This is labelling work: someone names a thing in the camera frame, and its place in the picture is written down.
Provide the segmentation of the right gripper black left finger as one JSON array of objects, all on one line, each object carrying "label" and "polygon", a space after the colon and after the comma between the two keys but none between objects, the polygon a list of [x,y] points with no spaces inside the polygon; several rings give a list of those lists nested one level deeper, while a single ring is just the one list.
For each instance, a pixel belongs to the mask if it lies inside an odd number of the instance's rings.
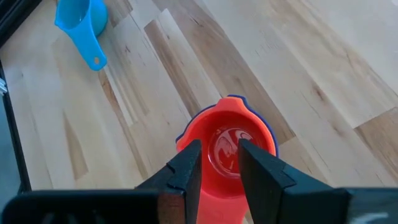
[{"label": "right gripper black left finger", "polygon": [[201,141],[178,152],[161,170],[136,187],[152,193],[146,223],[196,223],[201,189]]}]

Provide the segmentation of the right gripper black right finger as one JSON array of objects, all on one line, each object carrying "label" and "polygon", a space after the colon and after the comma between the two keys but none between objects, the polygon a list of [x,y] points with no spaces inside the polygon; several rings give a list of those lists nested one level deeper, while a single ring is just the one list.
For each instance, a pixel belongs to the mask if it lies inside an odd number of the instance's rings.
[{"label": "right gripper black right finger", "polygon": [[343,223],[344,192],[239,140],[239,170],[254,223]]}]

